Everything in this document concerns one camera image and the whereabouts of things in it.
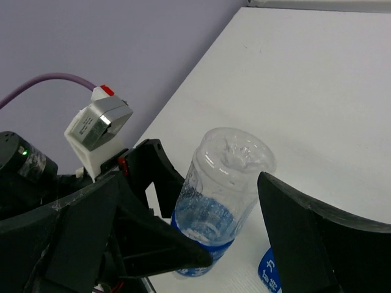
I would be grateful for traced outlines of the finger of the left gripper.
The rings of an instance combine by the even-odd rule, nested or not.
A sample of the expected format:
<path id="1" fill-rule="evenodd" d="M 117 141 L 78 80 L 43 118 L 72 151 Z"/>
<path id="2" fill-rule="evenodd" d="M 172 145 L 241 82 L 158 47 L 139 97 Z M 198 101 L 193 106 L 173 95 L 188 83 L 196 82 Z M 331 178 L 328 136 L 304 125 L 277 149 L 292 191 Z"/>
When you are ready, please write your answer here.
<path id="1" fill-rule="evenodd" d="M 146 190 L 153 184 L 162 217 L 172 216 L 184 178 L 176 171 L 159 139 L 146 139 L 122 154 L 122 172 L 133 194 L 148 208 Z"/>

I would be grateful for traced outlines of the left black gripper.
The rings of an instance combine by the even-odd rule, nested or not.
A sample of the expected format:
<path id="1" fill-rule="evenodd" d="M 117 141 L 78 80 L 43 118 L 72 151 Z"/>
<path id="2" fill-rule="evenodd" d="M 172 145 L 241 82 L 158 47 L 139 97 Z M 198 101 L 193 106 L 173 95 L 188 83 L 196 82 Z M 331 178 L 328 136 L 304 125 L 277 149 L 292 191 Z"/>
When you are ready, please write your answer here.
<path id="1" fill-rule="evenodd" d="M 1 219 L 7 219 L 75 192 L 74 175 L 58 175 L 57 164 L 11 131 L 1 133 Z"/>

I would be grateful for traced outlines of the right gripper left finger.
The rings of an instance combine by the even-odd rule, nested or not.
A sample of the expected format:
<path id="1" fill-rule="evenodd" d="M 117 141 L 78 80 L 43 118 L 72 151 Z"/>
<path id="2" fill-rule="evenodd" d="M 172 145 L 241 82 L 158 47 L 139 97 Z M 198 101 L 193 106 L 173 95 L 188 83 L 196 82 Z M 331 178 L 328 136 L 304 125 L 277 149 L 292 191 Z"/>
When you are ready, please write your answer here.
<path id="1" fill-rule="evenodd" d="M 2 292 L 151 292 L 147 277 L 211 262 L 114 175 L 1 221 Z"/>

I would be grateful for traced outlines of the labelled bottle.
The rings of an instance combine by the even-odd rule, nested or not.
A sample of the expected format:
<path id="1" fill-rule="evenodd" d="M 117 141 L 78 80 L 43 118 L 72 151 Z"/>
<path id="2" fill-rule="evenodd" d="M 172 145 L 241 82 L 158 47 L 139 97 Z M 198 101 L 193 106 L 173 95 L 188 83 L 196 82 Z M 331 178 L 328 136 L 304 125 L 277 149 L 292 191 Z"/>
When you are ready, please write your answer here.
<path id="1" fill-rule="evenodd" d="M 259 202 L 261 172 L 275 173 L 271 149 L 236 128 L 214 128 L 195 149 L 171 216 L 171 225 L 217 263 Z"/>

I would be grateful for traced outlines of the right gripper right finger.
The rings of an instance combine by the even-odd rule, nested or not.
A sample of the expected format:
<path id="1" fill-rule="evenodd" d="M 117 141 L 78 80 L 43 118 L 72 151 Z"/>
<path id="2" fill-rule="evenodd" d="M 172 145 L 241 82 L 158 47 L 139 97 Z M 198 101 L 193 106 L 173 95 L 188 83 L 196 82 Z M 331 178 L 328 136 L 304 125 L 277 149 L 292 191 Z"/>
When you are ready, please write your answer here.
<path id="1" fill-rule="evenodd" d="M 283 292 L 390 292 L 390 225 L 260 173 L 258 196 Z"/>

